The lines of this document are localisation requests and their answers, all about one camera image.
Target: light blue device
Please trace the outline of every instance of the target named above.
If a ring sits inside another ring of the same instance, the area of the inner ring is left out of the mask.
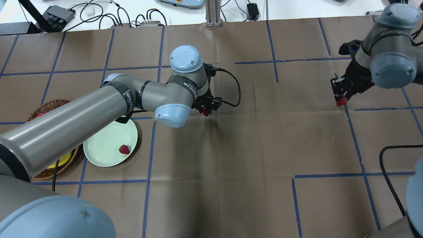
[[[183,6],[189,9],[199,9],[205,0],[159,0],[160,2],[172,3],[174,6]]]

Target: light blue cap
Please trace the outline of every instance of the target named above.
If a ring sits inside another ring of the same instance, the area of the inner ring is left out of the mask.
[[[173,128],[180,128],[185,125],[185,122],[190,115],[191,108],[184,104],[172,103],[159,106],[155,112],[155,119],[167,126]]]
[[[192,73],[203,66],[203,59],[194,46],[181,45],[170,54],[170,66],[179,73]]]
[[[387,6],[376,22],[394,28],[413,29],[420,21],[420,12],[413,6],[394,3]]]
[[[376,56],[370,62],[373,83],[384,89],[400,88],[416,78],[417,66],[403,54],[388,52]]]
[[[405,190],[405,204],[411,223],[423,236],[423,158],[414,168],[416,173],[408,179]]]
[[[80,198],[53,195],[32,201],[0,222],[0,238],[115,238],[112,220]]]
[[[115,79],[115,77],[121,76],[121,75],[124,75],[124,74],[109,74],[109,76],[107,76],[107,78],[105,79],[105,81],[112,81],[112,80]]]

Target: white surface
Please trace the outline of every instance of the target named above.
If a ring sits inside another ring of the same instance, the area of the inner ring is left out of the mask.
[[[137,140],[137,127],[133,121],[129,120],[126,124],[112,122],[84,142],[84,153],[91,163],[109,167],[128,158]],[[129,147],[129,155],[119,152],[121,145]]]
[[[247,0],[237,0],[239,6],[245,11]],[[257,3],[259,6],[260,16],[259,20],[266,19],[266,0],[250,0],[252,3]],[[336,0],[268,0],[269,1],[269,20],[270,19],[295,19],[295,18],[314,18],[314,17],[342,17],[342,16],[361,16],[367,11],[381,10],[385,8],[389,2],[388,0],[345,0],[338,2]],[[31,0],[39,12],[44,13],[47,7],[51,5],[58,5],[60,7],[68,8],[72,4],[83,3],[84,0]],[[206,21],[206,7],[205,4],[200,9],[188,9],[185,7],[175,7],[169,3],[161,3],[159,0],[117,0],[121,7],[128,11],[131,20],[135,20],[138,14],[145,15],[146,11],[151,8],[157,8],[166,16],[169,25],[184,25],[184,24],[198,24]],[[409,4],[418,8],[422,0],[409,0]],[[104,13],[116,14],[117,7],[110,4],[109,1],[94,1],[103,6]],[[100,13],[100,9],[94,6],[96,14]],[[79,12],[77,10],[76,17],[68,24],[70,28],[81,22]],[[226,19],[229,22],[243,21],[246,16],[236,6],[235,0],[231,0],[225,7],[222,8]],[[33,18],[27,13],[28,20],[33,21]],[[162,16],[155,12],[152,14],[153,20],[162,20]],[[121,11],[122,21],[126,21],[127,17]],[[0,23],[7,22],[24,22],[25,17],[17,0],[8,0],[0,13]],[[109,28],[112,25],[111,20],[104,18],[102,22],[102,29]],[[92,30],[98,29],[99,23],[83,23],[73,30]]]

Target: blue joint cap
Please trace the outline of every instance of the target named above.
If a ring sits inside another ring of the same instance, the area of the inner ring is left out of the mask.
[[[170,54],[170,66],[179,73],[192,73],[203,67],[203,59],[194,46],[181,45]]]
[[[411,223],[416,231],[423,235],[423,158],[414,168],[416,174],[408,179],[405,203]]]
[[[159,106],[155,111],[155,119],[167,126],[180,128],[190,115],[191,108],[184,104],[172,103]]]
[[[403,3],[394,3],[387,6],[376,22],[393,28],[411,30],[420,21],[420,12],[413,6]]]
[[[105,81],[112,81],[112,80],[115,79],[115,77],[121,76],[121,75],[125,75],[125,74],[109,74],[109,76],[107,76],[107,78],[105,79]]]
[[[370,62],[373,83],[384,89],[401,88],[416,78],[417,66],[408,56],[383,53]]]

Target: robotic arm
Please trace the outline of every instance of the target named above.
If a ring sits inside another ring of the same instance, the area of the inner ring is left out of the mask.
[[[363,41],[344,43],[339,54],[351,63],[341,78],[331,79],[337,106],[373,85],[390,89],[411,82],[423,84],[423,49],[414,45],[410,31],[420,13],[410,5],[389,5]]]
[[[216,71],[225,70],[204,64],[193,46],[176,48],[170,63],[166,84],[111,74],[98,90],[0,135],[0,238],[115,237],[110,218],[98,208],[28,182],[113,120],[128,122],[134,108],[178,128],[191,108],[208,116],[227,103],[209,87]]]

